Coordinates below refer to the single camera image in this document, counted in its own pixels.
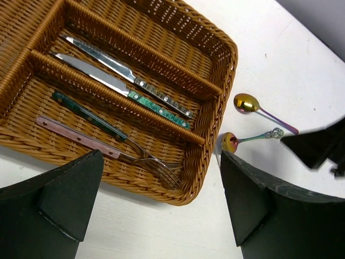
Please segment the rainbow spoon plain handle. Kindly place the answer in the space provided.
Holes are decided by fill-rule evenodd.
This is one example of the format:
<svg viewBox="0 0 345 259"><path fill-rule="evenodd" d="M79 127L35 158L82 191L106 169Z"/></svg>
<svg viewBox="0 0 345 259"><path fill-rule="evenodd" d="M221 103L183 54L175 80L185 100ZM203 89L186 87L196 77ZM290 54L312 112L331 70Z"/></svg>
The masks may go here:
<svg viewBox="0 0 345 259"><path fill-rule="evenodd" d="M234 106L236 107L237 110L243 112L243 113L251 113L251 112L258 112L262 111L265 115L276 121L279 125L284 127L285 129L289 130L295 135L299 134L299 130L296 129L295 127L289 125L288 123L278 119L271 113L267 112L265 109L263 109L260 106L259 101L252 95L247 94L247 93L239 93L236 94L234 99L233 99Z"/></svg>

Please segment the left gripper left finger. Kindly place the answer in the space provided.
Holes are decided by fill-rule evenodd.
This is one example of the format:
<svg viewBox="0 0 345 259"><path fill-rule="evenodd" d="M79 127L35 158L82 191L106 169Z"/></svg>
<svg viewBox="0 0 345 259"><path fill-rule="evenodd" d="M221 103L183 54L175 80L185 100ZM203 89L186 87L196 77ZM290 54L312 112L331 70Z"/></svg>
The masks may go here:
<svg viewBox="0 0 345 259"><path fill-rule="evenodd" d="M1 188L1 258L75 258L104 169L93 150Z"/></svg>

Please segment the fork with pink handle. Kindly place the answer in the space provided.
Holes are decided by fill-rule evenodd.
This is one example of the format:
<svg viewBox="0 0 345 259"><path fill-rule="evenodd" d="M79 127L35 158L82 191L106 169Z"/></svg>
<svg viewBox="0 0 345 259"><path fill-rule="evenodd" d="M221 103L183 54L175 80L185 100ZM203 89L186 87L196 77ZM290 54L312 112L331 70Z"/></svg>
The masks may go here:
<svg viewBox="0 0 345 259"><path fill-rule="evenodd" d="M147 171L154 173L166 182L166 184L172 189L179 189L181 186L180 180L175 174L162 162L153 158L136 158L121 152L120 150L101 142L95 138L89 137L77 130L74 130L56 120L53 120L46 116L38 116L36 123L47 130L62 135L72 141L75 141L81 145L84 145L91 149L100 150L102 154L110 156L126 163L131 163L139 166Z"/></svg>

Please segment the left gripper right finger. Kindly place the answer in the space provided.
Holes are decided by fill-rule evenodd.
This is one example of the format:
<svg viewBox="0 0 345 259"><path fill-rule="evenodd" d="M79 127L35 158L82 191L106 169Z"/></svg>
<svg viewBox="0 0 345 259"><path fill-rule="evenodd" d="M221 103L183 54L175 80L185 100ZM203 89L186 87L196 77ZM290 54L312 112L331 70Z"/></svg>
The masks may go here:
<svg viewBox="0 0 345 259"><path fill-rule="evenodd" d="M317 193L221 154L236 245L244 258L344 258L344 199Z"/></svg>

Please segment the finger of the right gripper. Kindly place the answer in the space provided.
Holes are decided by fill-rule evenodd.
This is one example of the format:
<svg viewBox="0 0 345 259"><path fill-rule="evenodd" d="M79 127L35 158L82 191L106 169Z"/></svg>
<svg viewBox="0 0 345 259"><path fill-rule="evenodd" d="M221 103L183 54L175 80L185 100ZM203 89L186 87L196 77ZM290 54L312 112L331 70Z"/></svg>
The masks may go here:
<svg viewBox="0 0 345 259"><path fill-rule="evenodd" d="M307 167L318 169L326 159L344 169L344 118L327 128L281 138Z"/></svg>

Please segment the knife with brown marbled handle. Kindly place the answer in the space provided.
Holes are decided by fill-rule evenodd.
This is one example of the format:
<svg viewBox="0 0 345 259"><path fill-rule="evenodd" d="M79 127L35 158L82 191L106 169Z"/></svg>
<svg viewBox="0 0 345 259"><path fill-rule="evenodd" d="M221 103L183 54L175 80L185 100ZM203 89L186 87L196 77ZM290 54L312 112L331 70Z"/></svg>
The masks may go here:
<svg viewBox="0 0 345 259"><path fill-rule="evenodd" d="M102 63L104 66L108 67L121 77L125 78L129 82L136 84L149 94L151 94L153 97L158 99L161 103L164 103L165 105L169 106L176 112L180 113L183 116L186 116L189 119L192 119L193 112L189 110L188 108L184 107L179 102L171 99L169 95L159 91L157 88L155 88L153 85L147 83L142 78L136 76L133 73L133 70L125 65L124 63L120 62L119 60L115 59L113 56L107 54L100 48L89 44L79 38L75 38L73 36L68 36L65 34L60 34L60 37L64 40L68 41L69 43L73 44L83 52L87 53L92 58L96 59L100 63Z"/></svg>

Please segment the rainbow spoon ornate handle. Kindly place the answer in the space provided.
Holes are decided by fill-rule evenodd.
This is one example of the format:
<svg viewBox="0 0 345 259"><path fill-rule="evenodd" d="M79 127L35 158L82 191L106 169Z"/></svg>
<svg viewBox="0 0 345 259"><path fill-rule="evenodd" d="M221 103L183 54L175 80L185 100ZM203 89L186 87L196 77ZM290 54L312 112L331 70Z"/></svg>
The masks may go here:
<svg viewBox="0 0 345 259"><path fill-rule="evenodd" d="M263 134L249 137L249 138L237 138L233 133L227 132L222 136L221 140L221 148L223 151L227 151L230 153L235 153L238 145L242 142L248 142L253 140L260 140L260 139L281 139L284 136L284 131L278 127L274 128L271 131L265 132Z"/></svg>

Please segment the knife with green marbled handle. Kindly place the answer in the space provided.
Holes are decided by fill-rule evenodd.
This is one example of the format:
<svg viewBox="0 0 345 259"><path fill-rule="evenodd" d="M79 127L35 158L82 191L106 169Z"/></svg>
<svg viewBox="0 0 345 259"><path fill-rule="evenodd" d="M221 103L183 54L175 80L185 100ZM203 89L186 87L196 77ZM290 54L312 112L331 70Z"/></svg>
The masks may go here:
<svg viewBox="0 0 345 259"><path fill-rule="evenodd" d="M134 90L130 90L127 88L127 85L118 80L117 78L113 77L112 75L104 72L103 70L93 66L92 64L85 62L81 59L69 56L63 53L57 52L50 52L52 56L62 60L67 65L72 66L73 68L83 72L84 74L88 75L89 77L95 79L97 82L107 86L109 89L127 97L128 99L138 103L139 105L143 106L144 108L158 114L161 117L164 117L171 122L189 130L190 124L185 120L181 119L177 115L169 112L165 108L161 107L160 105L152 102L150 99L140 95L139 93L135 92Z"/></svg>

